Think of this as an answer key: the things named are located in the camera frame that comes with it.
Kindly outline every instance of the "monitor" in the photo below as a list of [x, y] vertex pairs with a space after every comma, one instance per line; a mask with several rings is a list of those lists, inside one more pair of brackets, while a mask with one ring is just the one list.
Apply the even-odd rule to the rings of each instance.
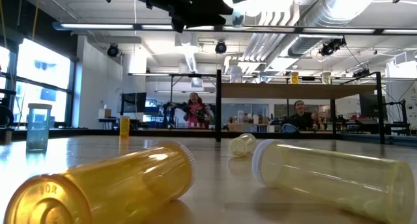
[[[360, 114], [363, 117], [377, 118], [378, 117], [378, 98], [376, 94], [360, 94]], [[385, 98], [382, 97], [382, 114], [384, 120], [388, 119], [386, 113]]]
[[[143, 93], [128, 93], [122, 94], [124, 96], [123, 112], [125, 113], [144, 113], [146, 103], [146, 92]], [[121, 99], [117, 112], [121, 112]]]

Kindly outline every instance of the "window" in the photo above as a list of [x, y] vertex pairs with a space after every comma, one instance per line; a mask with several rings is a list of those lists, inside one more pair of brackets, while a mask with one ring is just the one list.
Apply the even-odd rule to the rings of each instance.
[[68, 88], [71, 61], [28, 39], [19, 45], [18, 76]]
[[50, 104], [52, 105], [51, 117], [55, 122], [65, 121], [66, 92], [46, 89], [40, 86], [18, 81], [16, 85], [16, 101], [13, 107], [15, 122], [27, 122], [29, 108], [27, 104]]
[[[8, 70], [8, 64], [9, 64], [9, 50], [3, 47], [0, 47], [0, 67], [2, 72], [7, 72]], [[6, 78], [0, 77], [0, 89], [6, 88]], [[5, 94], [0, 93], [0, 98], [3, 98]]]
[[71, 103], [67, 101], [71, 101], [73, 95], [69, 87], [73, 66], [74, 63], [69, 58], [24, 39], [19, 45], [18, 63], [15, 67], [17, 82], [13, 105], [14, 121], [27, 122], [27, 106], [31, 103], [52, 105], [51, 120], [55, 122], [70, 120], [67, 118], [70, 115], [66, 113], [71, 111]]

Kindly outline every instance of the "white wall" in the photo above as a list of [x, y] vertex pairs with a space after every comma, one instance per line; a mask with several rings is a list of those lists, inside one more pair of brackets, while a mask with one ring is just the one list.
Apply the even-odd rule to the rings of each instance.
[[77, 56], [72, 125], [101, 129], [102, 123], [95, 118], [102, 104], [111, 109], [112, 116], [119, 116], [120, 93], [145, 91], [145, 79], [127, 76], [126, 65], [116, 63], [90, 45], [85, 36], [78, 38]]

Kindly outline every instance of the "cylindrical container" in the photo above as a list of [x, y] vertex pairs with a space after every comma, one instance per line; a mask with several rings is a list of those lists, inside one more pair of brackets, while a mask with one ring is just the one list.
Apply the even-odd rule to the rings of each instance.
[[243, 123], [243, 116], [244, 116], [243, 110], [237, 111], [237, 122], [239, 124], [242, 124]]
[[129, 139], [130, 117], [120, 117], [120, 140]]
[[147, 150], [30, 178], [12, 196], [5, 223], [141, 223], [186, 193], [194, 178], [191, 152], [176, 141], [159, 141]]
[[239, 66], [230, 67], [230, 82], [231, 83], [242, 83], [242, 68]]
[[326, 84], [326, 85], [332, 84], [332, 78], [331, 78], [331, 76], [332, 76], [332, 73], [331, 72], [324, 72], [322, 74], [321, 82], [323, 84]]
[[293, 189], [377, 221], [408, 224], [414, 178], [405, 162], [283, 145], [256, 148], [252, 171], [262, 184]]
[[27, 118], [27, 151], [45, 151], [50, 137], [50, 117], [52, 105], [29, 104]]
[[298, 72], [291, 72], [291, 84], [299, 84]]
[[256, 138], [250, 133], [244, 133], [229, 143], [229, 152], [234, 157], [241, 157], [253, 152], [256, 147]]

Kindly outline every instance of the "shelf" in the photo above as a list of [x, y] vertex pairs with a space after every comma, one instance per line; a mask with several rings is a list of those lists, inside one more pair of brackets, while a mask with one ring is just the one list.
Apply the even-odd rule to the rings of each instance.
[[376, 85], [222, 83], [222, 98], [331, 100], [369, 93]]

